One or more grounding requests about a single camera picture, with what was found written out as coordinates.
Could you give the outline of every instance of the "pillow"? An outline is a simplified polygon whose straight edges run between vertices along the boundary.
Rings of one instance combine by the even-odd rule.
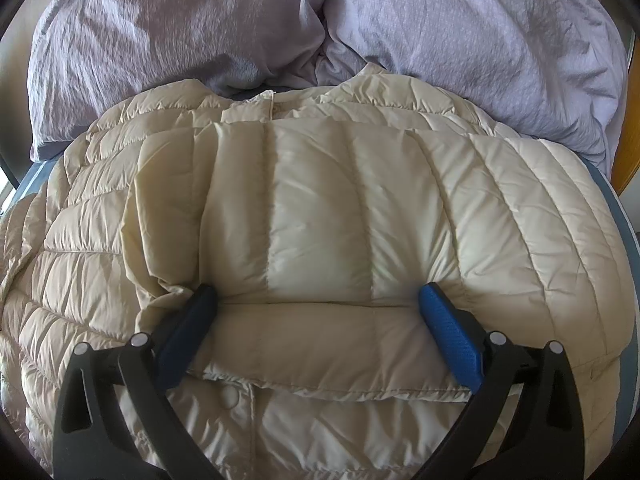
[[[319,85],[367,61],[564,144],[607,176],[626,101],[626,54],[597,0],[326,0]]]
[[[168,82],[196,78],[222,96],[315,85],[323,1],[54,0],[31,47],[31,158],[50,158],[114,104]]]

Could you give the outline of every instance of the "jacket snap button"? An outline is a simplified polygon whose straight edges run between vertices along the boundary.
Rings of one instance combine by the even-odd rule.
[[[228,384],[220,390],[220,405],[225,410],[232,410],[240,401],[240,393],[235,386]]]

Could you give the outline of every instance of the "puffer jacket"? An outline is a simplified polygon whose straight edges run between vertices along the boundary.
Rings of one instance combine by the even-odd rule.
[[[73,346],[152,330],[199,283],[220,314],[170,400],[227,478],[410,478],[469,396],[417,312],[430,281],[518,344],[564,343],[587,472],[610,448],[634,292],[604,198],[564,147],[413,78],[149,90],[66,150],[0,243],[2,406],[49,470]]]

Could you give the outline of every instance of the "blue gripper pad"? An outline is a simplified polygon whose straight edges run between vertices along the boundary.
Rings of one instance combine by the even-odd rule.
[[[482,340],[486,332],[473,314],[456,309],[435,283],[418,295],[420,315],[456,380],[476,393],[482,385]]]
[[[178,314],[172,332],[156,353],[156,387],[159,390],[164,392],[180,384],[217,313],[216,289],[200,285]]]

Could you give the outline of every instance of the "wrinkled fabric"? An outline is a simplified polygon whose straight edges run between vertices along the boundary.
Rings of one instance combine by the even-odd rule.
[[[626,53],[597,0],[326,0],[318,84],[367,61],[418,77],[518,133],[564,144],[610,176]]]
[[[587,472],[610,449],[634,290],[603,196],[569,150],[417,79],[144,92],[69,146],[0,242],[2,406],[48,469],[73,346],[152,330],[199,283],[220,312],[170,400],[226,478],[410,478],[469,398],[418,314],[430,281],[517,344],[560,340]]]
[[[31,45],[34,161],[123,99],[184,78],[230,96],[315,84],[324,0],[53,0]]]

